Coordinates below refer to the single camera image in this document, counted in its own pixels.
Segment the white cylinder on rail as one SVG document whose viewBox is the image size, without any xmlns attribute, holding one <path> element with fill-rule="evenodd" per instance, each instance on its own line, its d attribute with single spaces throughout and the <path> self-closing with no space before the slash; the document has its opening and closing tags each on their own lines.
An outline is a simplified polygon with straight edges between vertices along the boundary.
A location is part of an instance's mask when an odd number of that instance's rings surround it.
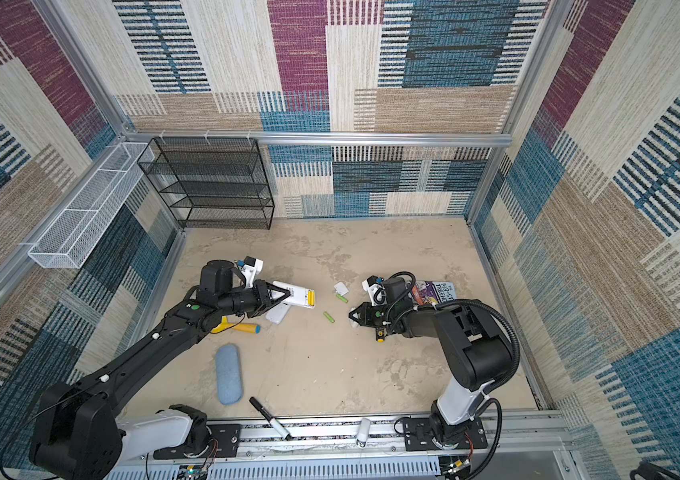
<svg viewBox="0 0 680 480">
<path fill-rule="evenodd" d="M 369 418 L 362 418 L 359 422 L 358 429 L 356 432 L 356 445 L 359 448 L 365 448 L 369 439 L 371 420 Z"/>
</svg>

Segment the white remote with red buttons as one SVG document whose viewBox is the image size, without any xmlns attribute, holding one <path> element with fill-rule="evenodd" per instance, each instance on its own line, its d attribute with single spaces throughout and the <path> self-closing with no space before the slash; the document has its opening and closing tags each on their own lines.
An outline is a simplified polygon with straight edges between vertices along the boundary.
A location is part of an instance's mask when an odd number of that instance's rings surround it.
<svg viewBox="0 0 680 480">
<path fill-rule="evenodd" d="M 270 309 L 266 313 L 265 317 L 271 323 L 278 325 L 284 320 L 287 313 L 289 312 L 289 309 L 290 306 L 288 304 L 280 303 L 274 306 L 272 309 Z"/>
</svg>

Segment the blue grey glasses case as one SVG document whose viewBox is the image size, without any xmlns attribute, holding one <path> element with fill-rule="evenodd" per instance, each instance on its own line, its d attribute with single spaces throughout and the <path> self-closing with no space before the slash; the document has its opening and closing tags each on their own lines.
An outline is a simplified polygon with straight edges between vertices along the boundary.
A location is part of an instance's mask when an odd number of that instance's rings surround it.
<svg viewBox="0 0 680 480">
<path fill-rule="evenodd" d="M 239 350 L 234 344 L 221 346 L 215 355 L 216 385 L 219 402 L 224 406 L 238 403 L 243 396 Z"/>
</svg>

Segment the white air conditioner remote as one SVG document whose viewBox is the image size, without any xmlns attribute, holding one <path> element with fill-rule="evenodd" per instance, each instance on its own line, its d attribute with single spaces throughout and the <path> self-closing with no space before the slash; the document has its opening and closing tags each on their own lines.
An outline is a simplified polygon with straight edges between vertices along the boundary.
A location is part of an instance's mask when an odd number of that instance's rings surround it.
<svg viewBox="0 0 680 480">
<path fill-rule="evenodd" d="M 282 301 L 283 304 L 307 309 L 315 307 L 316 293 L 314 290 L 280 281 L 274 281 L 273 284 L 290 292 L 290 295 Z"/>
</svg>

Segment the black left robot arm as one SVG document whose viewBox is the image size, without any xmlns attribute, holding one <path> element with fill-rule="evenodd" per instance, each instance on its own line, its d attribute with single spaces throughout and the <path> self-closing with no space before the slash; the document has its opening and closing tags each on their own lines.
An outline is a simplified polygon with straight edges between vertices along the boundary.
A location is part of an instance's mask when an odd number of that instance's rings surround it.
<svg viewBox="0 0 680 480">
<path fill-rule="evenodd" d="M 223 318 L 256 317 L 290 296 L 287 288 L 247 280 L 230 261 L 208 262 L 198 285 L 142 339 L 75 383 L 57 383 L 43 392 L 30 462 L 62 479 L 104 478 L 120 460 L 127 437 L 116 418 L 146 383 Z"/>
</svg>

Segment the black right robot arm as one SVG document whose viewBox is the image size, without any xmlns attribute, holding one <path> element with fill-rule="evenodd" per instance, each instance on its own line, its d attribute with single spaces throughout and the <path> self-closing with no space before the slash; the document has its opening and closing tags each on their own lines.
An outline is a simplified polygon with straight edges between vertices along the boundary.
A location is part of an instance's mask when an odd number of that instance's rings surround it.
<svg viewBox="0 0 680 480">
<path fill-rule="evenodd" d="M 362 282 L 368 300 L 352 309 L 352 325 L 374 330 L 377 341 L 391 336 L 439 341 L 451 379 L 429 414 L 428 441 L 455 449 L 478 425 L 491 393 L 517 372 L 518 335 L 496 309 L 476 299 L 457 299 L 444 282 L 419 281 L 400 271 Z"/>
</svg>

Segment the yellow scraper with blue tip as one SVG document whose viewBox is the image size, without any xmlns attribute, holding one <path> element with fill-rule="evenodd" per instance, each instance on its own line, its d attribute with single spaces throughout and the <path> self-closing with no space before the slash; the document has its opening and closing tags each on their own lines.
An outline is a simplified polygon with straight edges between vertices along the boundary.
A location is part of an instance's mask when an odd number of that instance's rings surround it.
<svg viewBox="0 0 680 480">
<path fill-rule="evenodd" d="M 211 333 L 219 334 L 228 330 L 258 334 L 261 330 L 261 327 L 258 324 L 243 323 L 242 321 L 230 323 L 226 317 L 223 317 L 221 322 L 212 329 Z"/>
</svg>

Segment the white battery cover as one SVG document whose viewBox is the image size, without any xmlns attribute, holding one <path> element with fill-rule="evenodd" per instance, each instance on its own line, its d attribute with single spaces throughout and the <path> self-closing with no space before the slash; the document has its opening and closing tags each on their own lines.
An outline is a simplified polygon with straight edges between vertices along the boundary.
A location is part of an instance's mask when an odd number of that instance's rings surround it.
<svg viewBox="0 0 680 480">
<path fill-rule="evenodd" d="M 348 294 L 349 289 L 343 282 L 338 282 L 337 284 L 334 285 L 335 292 L 338 295 L 345 296 Z"/>
</svg>

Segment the colourful magazine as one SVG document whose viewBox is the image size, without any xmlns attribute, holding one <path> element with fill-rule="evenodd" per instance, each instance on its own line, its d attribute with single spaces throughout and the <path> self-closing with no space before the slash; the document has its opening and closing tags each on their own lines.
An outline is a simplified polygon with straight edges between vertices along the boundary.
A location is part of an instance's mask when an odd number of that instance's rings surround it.
<svg viewBox="0 0 680 480">
<path fill-rule="evenodd" d="M 457 299 L 452 282 L 417 280 L 412 288 L 413 301 L 418 305 L 441 304 Z"/>
</svg>

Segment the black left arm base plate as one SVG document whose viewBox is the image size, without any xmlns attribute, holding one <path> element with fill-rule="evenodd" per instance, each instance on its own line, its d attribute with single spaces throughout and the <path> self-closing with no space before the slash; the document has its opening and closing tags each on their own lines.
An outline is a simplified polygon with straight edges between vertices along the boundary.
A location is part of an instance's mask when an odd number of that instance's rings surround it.
<svg viewBox="0 0 680 480">
<path fill-rule="evenodd" d="M 156 450 L 152 453 L 152 458 L 155 460 L 233 458 L 238 452 L 241 429 L 241 424 L 193 427 L 181 445 Z"/>
</svg>

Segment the black marker pen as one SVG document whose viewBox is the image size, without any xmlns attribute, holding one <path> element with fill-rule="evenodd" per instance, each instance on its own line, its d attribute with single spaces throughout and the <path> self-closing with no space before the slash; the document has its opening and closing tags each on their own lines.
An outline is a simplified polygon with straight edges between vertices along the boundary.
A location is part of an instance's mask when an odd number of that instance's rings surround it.
<svg viewBox="0 0 680 480">
<path fill-rule="evenodd" d="M 275 416 L 273 416 L 259 400 L 257 400 L 255 397 L 250 397 L 249 403 L 259 412 L 259 414 L 283 440 L 290 441 L 293 439 L 287 428 Z"/>
</svg>

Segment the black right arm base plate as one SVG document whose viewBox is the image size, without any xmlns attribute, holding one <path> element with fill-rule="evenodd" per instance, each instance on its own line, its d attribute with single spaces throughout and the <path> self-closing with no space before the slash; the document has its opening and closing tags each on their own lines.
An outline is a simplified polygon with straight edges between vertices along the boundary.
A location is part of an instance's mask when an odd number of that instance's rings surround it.
<svg viewBox="0 0 680 480">
<path fill-rule="evenodd" d="M 393 428 L 403 437 L 407 451 L 470 450 L 489 446 L 480 419 L 447 425 L 436 417 L 404 416 L 394 421 Z"/>
</svg>

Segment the aluminium front rail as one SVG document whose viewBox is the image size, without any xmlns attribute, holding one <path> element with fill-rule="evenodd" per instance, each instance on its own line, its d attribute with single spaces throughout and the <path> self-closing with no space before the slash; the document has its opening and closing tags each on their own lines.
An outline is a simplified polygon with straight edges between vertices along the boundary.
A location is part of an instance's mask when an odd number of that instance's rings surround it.
<svg viewBox="0 0 680 480">
<path fill-rule="evenodd" d="M 389 455 L 457 455 L 478 458 L 489 451 L 496 434 L 499 441 L 496 452 L 542 452 L 563 451 L 573 445 L 563 417 L 556 411 L 509 409 L 498 415 L 495 408 L 489 408 L 480 420 L 486 431 L 489 446 L 485 449 L 407 451 L 402 436 L 394 432 L 394 421 L 400 417 L 425 417 L 425 414 L 391 414 L 367 416 L 319 416 L 280 418 L 279 421 L 291 433 L 293 439 L 283 440 L 262 418 L 255 419 L 210 419 L 211 424 L 241 424 L 237 455 L 224 460 L 259 461 L 287 458 L 318 458 Z M 356 432 L 362 418 L 372 422 L 365 448 L 356 445 Z"/>
</svg>

